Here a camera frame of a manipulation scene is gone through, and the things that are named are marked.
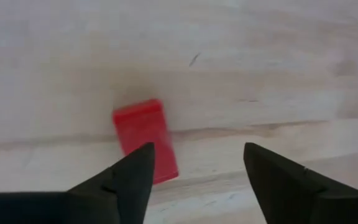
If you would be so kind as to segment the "red plastic box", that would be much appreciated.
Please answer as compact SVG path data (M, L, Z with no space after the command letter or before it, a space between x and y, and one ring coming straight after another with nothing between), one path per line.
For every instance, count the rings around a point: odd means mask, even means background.
M147 142L154 143L154 184L179 176L172 137L160 100L151 99L116 109L112 112L112 122L125 155Z

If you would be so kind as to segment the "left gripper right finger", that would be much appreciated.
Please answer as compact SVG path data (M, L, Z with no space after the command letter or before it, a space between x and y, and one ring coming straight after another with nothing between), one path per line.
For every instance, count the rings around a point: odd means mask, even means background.
M267 224L358 224L358 189L252 142L244 164Z

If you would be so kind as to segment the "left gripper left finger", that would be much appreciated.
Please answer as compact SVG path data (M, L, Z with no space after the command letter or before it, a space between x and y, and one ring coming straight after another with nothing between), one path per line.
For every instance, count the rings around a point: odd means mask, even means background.
M154 180L151 142L63 192L0 192L0 224L143 224Z

